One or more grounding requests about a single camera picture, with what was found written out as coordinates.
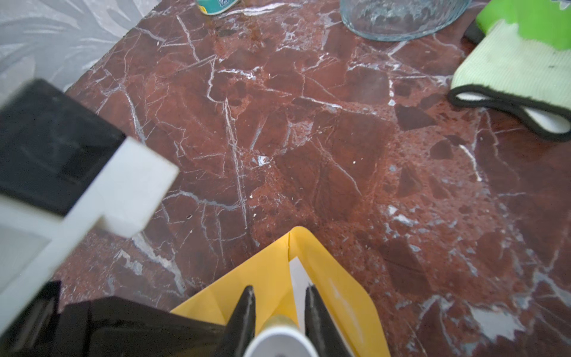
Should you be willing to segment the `white green glue stick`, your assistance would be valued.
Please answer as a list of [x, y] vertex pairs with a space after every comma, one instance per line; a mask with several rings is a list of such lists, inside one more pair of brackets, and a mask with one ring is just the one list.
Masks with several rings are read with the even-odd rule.
[[264, 323], [243, 356], [318, 357], [318, 352], [293, 320], [285, 315], [275, 315]]

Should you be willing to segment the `small printed tin can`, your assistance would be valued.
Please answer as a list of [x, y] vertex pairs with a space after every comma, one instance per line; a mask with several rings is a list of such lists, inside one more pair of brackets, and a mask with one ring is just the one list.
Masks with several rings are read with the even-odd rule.
[[239, 0], [196, 0], [199, 10], [207, 16], [215, 16], [231, 9]]

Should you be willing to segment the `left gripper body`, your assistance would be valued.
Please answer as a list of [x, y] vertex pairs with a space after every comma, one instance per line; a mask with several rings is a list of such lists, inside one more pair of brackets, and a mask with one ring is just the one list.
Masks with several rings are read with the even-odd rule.
[[1, 335], [2, 356], [209, 356], [224, 331], [126, 300], [103, 297], [59, 309], [61, 283], [44, 285]]

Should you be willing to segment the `blue glass vase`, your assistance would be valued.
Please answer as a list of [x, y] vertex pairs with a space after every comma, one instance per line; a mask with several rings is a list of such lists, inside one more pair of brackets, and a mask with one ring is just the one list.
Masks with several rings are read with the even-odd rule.
[[470, 0], [340, 0], [340, 14], [354, 34], [379, 42], [431, 35], [468, 9]]

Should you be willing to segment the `green work glove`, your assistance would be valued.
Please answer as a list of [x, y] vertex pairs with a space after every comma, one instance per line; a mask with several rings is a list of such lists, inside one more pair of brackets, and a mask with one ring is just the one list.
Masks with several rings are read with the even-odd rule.
[[469, 25], [474, 50], [448, 100], [515, 116], [539, 137], [570, 140], [570, 2], [491, 1]]

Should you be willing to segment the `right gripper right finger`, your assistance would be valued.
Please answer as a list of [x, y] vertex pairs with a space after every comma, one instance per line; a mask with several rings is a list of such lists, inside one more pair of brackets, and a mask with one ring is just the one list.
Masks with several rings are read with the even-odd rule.
[[351, 356], [315, 285], [306, 288], [304, 321], [319, 357]]

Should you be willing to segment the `yellow envelope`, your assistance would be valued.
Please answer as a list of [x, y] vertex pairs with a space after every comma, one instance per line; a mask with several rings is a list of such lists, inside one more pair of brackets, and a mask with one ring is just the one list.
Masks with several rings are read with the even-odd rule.
[[389, 356], [377, 309], [365, 289], [311, 231], [295, 227], [220, 279], [181, 303], [172, 313], [226, 325], [247, 286], [256, 298], [256, 333], [274, 315], [303, 324], [296, 309], [291, 262], [297, 260], [316, 285], [328, 312], [354, 356]]

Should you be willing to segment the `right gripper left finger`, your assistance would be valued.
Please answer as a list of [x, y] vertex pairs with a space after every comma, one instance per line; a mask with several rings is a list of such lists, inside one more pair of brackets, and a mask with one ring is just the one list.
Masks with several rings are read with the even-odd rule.
[[256, 298], [254, 287], [244, 288], [212, 356], [242, 357], [255, 336]]

